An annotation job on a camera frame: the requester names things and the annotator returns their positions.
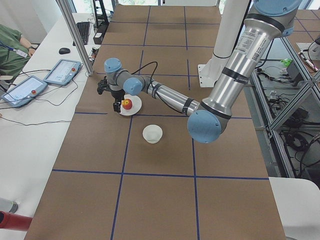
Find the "white plate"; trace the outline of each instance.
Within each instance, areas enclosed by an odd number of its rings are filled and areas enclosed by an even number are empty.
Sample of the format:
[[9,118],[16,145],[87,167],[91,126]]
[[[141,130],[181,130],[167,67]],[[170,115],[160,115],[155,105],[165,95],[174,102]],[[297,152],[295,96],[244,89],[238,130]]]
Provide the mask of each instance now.
[[126,110],[122,107],[122,104],[120,106],[120,114],[123,116],[131,116],[133,114],[136,114],[139,112],[139,110],[142,107],[142,101],[140,97],[138,96],[131,96],[130,94],[124,95],[124,99],[130,99],[132,101],[132,108],[129,110]]

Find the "red apple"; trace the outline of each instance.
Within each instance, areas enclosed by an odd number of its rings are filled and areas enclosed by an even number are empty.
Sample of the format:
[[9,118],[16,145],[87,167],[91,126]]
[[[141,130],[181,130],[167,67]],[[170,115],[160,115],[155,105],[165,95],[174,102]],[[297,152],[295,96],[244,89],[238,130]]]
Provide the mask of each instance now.
[[129,98],[126,98],[121,102],[121,105],[125,110],[130,110],[132,108],[132,101]]

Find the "id badge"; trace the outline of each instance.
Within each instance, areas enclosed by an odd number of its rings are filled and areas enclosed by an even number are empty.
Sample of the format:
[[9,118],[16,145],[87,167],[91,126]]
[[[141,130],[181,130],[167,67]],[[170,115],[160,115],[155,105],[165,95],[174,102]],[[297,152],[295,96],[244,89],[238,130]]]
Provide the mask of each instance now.
[[26,57],[28,57],[28,54],[26,54],[24,51],[21,51],[21,50],[19,50],[19,49],[15,49],[15,50],[13,50],[16,54],[18,54],[18,55],[20,55],[20,56],[22,56],[22,57],[24,57],[24,58],[26,58]]

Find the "white desk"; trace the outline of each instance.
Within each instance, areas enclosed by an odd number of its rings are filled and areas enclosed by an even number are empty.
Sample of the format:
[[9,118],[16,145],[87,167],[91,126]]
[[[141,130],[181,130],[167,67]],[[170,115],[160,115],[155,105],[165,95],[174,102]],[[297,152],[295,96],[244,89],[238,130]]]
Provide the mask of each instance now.
[[[90,14],[76,13],[75,22],[85,22]],[[92,47],[99,48],[93,43],[94,30],[91,27],[89,43],[85,46],[87,53]],[[63,17],[61,17],[47,34],[41,45],[31,57],[23,71],[51,69],[59,59],[81,61]],[[69,48],[69,54],[60,55],[60,48]],[[34,73],[43,79],[47,72]],[[23,81],[27,76],[22,75],[15,83]],[[3,109],[0,113],[4,118],[25,124],[42,123],[47,121],[71,121],[75,107],[85,87],[87,76],[83,67],[74,78],[78,89],[73,92],[60,106],[49,102],[33,100],[28,105],[17,109]],[[45,91],[55,89],[50,85]],[[40,98],[58,104],[76,88],[74,82],[54,90]],[[10,107],[1,101],[0,108]],[[0,118],[0,197],[19,203],[17,214],[32,217],[36,211],[43,190],[60,147],[69,127],[69,123],[51,123],[36,126],[23,126]],[[26,232],[0,229],[0,240],[22,240]]]

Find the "green shirt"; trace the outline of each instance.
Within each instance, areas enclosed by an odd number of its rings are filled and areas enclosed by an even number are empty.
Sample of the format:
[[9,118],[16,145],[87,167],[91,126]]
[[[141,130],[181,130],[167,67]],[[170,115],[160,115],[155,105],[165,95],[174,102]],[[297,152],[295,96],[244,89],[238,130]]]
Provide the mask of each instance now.
[[[20,43],[21,35],[21,32],[0,24],[0,41],[4,45],[28,54],[29,50]],[[16,52],[0,46],[0,74],[14,76],[15,79],[29,59],[29,56],[20,56]]]

